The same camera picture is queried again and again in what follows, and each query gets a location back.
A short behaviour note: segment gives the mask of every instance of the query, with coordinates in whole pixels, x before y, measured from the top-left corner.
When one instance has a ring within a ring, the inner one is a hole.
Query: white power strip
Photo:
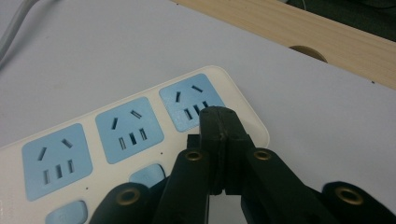
[[[89,223],[117,185],[170,175],[210,105],[234,110],[256,147],[268,147],[228,74],[204,67],[0,148],[0,223]]]

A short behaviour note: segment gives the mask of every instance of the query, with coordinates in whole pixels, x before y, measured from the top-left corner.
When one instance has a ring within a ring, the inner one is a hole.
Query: blue square socket panel
[[[199,112],[205,107],[225,106],[205,74],[165,87],[160,90],[160,95],[180,133],[199,125]]]
[[[148,98],[140,97],[96,117],[107,162],[122,161],[163,140],[163,131]]]
[[[38,138],[22,148],[26,196],[34,201],[92,172],[81,124]]]

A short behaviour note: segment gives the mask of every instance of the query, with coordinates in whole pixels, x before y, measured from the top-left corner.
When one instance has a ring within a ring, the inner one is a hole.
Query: white tabletop
[[[0,34],[19,3],[0,1]],[[0,64],[0,147],[210,64],[306,185],[346,181],[396,213],[396,91],[170,1],[38,2]],[[228,200],[212,223],[244,220]]]

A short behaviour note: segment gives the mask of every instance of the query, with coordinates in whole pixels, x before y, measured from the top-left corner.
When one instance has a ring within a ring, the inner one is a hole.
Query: wooden plank
[[[276,0],[173,0],[396,90],[396,43]]]

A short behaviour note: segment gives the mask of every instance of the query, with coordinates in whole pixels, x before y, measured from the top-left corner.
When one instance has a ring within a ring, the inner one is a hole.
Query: blue power outlet
[[[163,131],[148,98],[141,97],[96,117],[107,162],[114,164],[161,143]]]
[[[160,90],[163,104],[182,133],[198,126],[199,112],[211,105],[224,106],[205,74],[189,77]]]
[[[92,172],[81,124],[27,143],[22,148],[26,196],[34,201]]]

